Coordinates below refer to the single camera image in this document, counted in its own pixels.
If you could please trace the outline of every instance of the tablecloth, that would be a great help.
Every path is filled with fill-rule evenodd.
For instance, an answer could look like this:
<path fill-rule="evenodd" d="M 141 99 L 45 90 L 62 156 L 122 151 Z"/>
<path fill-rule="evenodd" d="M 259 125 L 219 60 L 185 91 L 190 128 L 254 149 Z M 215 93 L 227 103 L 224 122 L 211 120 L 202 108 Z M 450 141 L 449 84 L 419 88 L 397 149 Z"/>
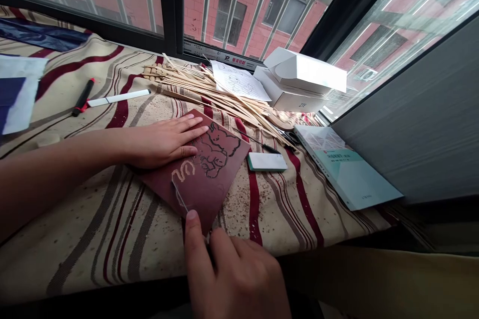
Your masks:
<path fill-rule="evenodd" d="M 24 9 L 0 6 L 0 16 L 86 31 Z M 0 53 L 49 59 L 30 127 L 2 138 L 1 158 L 33 150 L 36 141 L 49 133 L 69 138 L 104 128 L 143 126 L 196 108 L 230 131 L 246 130 L 278 148 L 288 164 L 283 173 L 251 172 L 244 161 L 214 227 L 281 256 L 384 230 L 394 222 L 380 207 L 350 212 L 303 147 L 288 151 L 240 119 L 162 95 L 161 87 L 139 76 L 144 65 L 161 63 L 161 56 L 116 45 L 96 34 L 63 53 L 0 38 Z M 152 94 L 71 117 L 91 77 L 96 80 L 91 99 L 145 88 Z M 278 115 L 290 123 L 319 125 L 314 114 Z M 256 143 L 251 148 L 262 151 Z M 125 166 L 107 168 L 0 248 L 0 302 L 184 275 L 183 230 L 184 221 Z"/>

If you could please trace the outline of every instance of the textbook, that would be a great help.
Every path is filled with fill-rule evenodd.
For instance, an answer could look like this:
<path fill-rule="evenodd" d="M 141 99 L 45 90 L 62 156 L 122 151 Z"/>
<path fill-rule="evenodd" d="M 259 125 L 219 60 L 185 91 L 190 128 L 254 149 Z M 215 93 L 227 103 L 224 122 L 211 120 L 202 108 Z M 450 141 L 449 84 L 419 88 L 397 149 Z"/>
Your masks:
<path fill-rule="evenodd" d="M 351 211 L 403 197 L 332 128 L 294 126 L 294 133 Z"/>

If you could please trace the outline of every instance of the air conditioner unit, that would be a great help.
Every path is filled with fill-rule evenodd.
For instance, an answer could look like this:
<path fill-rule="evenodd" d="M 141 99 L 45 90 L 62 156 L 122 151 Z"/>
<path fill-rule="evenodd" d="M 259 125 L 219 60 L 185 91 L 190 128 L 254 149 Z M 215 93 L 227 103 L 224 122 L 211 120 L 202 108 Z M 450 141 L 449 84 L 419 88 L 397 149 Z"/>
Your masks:
<path fill-rule="evenodd" d="M 356 76 L 354 76 L 354 79 L 360 81 L 371 81 L 377 73 L 377 71 L 365 68 L 361 72 L 358 72 Z"/>

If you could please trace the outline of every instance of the white cardboard box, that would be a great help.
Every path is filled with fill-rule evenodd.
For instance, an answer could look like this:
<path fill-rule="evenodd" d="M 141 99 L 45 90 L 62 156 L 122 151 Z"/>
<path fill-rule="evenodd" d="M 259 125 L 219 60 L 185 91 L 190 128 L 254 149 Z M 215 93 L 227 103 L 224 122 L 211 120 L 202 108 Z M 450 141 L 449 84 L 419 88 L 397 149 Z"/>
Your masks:
<path fill-rule="evenodd" d="M 282 86 L 266 67 L 257 66 L 253 76 L 261 82 L 271 98 L 269 105 L 279 111 L 317 112 L 327 100 L 326 96 L 314 92 L 300 89 L 291 91 L 289 86 Z"/>
<path fill-rule="evenodd" d="M 278 47 L 264 61 L 281 85 L 326 95 L 346 92 L 347 73 L 326 62 Z"/>

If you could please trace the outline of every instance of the hand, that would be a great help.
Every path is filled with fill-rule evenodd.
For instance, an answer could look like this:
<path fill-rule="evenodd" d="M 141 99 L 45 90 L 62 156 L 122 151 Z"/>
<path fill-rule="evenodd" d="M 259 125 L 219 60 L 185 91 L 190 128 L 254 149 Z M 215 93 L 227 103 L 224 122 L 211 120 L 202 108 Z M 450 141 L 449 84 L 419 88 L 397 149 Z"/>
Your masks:
<path fill-rule="evenodd" d="M 291 318 L 281 268 L 261 246 L 228 237 L 221 228 L 210 236 L 213 268 L 196 211 L 186 216 L 185 259 L 196 318 Z"/>
<path fill-rule="evenodd" d="M 148 126 L 116 129 L 118 131 L 111 132 L 111 135 L 119 140 L 119 146 L 126 152 L 128 164 L 139 168 L 158 168 L 171 161 L 196 155 L 196 147 L 184 144 L 208 130 L 208 126 L 203 126 L 188 131 L 202 120 L 190 114 Z"/>

